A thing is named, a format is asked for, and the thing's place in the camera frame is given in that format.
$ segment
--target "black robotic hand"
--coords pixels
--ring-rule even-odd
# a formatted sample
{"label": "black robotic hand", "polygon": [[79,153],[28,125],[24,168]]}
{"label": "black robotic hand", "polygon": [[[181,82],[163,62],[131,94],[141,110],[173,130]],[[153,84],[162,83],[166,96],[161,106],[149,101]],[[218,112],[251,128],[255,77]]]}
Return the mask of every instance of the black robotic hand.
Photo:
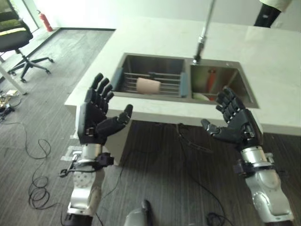
{"label": "black robotic hand", "polygon": [[230,88],[225,87],[218,94],[216,102],[220,104],[216,109],[222,113],[228,126],[217,127],[203,119],[202,125],[211,136],[227,143],[237,144],[238,150],[262,145],[263,135],[256,120]]}
{"label": "black robotic hand", "polygon": [[130,121],[133,106],[127,105],[118,117],[107,119],[108,103],[114,96],[112,85],[99,73],[80,107],[78,136],[81,144],[104,145],[107,137],[122,130]]}

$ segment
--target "kitchen island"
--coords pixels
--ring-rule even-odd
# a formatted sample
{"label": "kitchen island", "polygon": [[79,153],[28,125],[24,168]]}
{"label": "kitchen island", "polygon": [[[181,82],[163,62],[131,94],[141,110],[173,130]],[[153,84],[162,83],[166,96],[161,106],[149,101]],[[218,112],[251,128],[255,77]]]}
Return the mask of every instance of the kitchen island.
{"label": "kitchen island", "polygon": [[[102,73],[112,79],[125,53],[191,58],[196,50],[203,22],[160,18],[124,18],[102,51],[68,97],[65,105],[76,115],[93,78]],[[261,27],[212,23],[204,59],[240,62],[259,108],[251,109],[263,131],[301,134],[301,36],[299,32]],[[134,106],[132,119],[201,126],[207,118],[224,125],[214,105],[114,97],[108,116],[115,116],[127,104]],[[108,139],[106,147],[119,163],[127,133]]]}

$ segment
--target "black pants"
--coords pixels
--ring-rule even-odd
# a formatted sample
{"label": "black pants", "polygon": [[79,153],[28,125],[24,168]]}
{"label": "black pants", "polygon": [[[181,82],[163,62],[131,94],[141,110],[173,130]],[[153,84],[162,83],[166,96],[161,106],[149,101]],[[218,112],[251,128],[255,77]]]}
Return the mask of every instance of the black pants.
{"label": "black pants", "polygon": [[280,10],[272,6],[262,4],[261,10],[257,16],[254,26],[271,27],[280,13]]}

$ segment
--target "chair base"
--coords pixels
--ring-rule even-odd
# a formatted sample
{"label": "chair base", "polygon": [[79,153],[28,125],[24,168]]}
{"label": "chair base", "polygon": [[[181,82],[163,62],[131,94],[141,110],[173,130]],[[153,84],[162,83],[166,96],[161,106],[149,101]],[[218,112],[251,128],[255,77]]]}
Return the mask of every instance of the chair base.
{"label": "chair base", "polygon": [[44,60],[49,60],[50,62],[54,63],[53,59],[51,59],[49,57],[44,57],[44,58],[40,58],[40,59],[29,60],[29,58],[24,56],[23,53],[20,50],[16,49],[15,51],[16,51],[17,54],[22,55],[23,60],[21,61],[20,64],[16,65],[13,69],[10,69],[8,71],[9,74],[16,75],[15,70],[23,68],[23,71],[22,71],[22,74],[21,74],[21,81],[24,82],[24,83],[26,82],[26,80],[24,79],[24,76],[25,76],[26,72],[28,71],[28,69],[30,67],[31,68],[37,67],[37,68],[45,70],[47,74],[51,74],[51,72],[47,68],[42,67],[42,66],[40,66],[36,63],[44,61]]}

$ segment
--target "floor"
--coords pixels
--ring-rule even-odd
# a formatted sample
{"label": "floor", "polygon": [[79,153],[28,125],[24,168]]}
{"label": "floor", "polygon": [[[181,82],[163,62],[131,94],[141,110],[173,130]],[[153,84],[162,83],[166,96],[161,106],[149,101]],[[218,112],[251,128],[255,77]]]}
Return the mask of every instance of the floor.
{"label": "floor", "polygon": [[[43,156],[38,139],[46,139],[51,144],[52,152],[37,176],[49,177],[49,205],[61,204],[46,210],[29,207],[31,177],[43,160],[33,160],[26,155],[22,125],[0,124],[0,225],[60,225],[61,211],[63,209],[64,215],[73,186],[71,176],[57,176],[68,166],[60,158],[68,146],[78,145],[78,141],[69,139],[74,132],[74,118],[63,104],[112,33],[63,30],[32,56],[53,58],[54,64],[41,63],[52,74],[47,75],[36,68],[29,70],[25,77],[28,83],[21,83],[28,95],[13,100],[12,105],[16,105],[22,99],[5,123],[22,122],[25,125],[27,149],[35,156]],[[11,87],[4,81],[0,88],[7,91]],[[158,226],[205,226],[208,212],[221,212],[217,202],[191,180],[188,171],[220,199],[233,225],[262,225],[244,180],[232,170],[232,165],[240,158],[239,153],[231,145],[208,137],[201,127],[185,126],[182,132],[191,141],[214,150],[214,153],[203,153],[186,145],[183,152],[174,125],[132,123],[123,156],[124,167],[110,166],[105,170],[103,196],[116,189],[101,201],[98,208],[104,225],[122,226],[126,215],[146,198],[152,204]],[[276,167],[288,172],[281,177],[282,188],[291,202],[295,225],[299,226],[300,137],[265,134],[264,143],[265,152],[273,152]],[[100,225],[96,218],[93,225]]]}

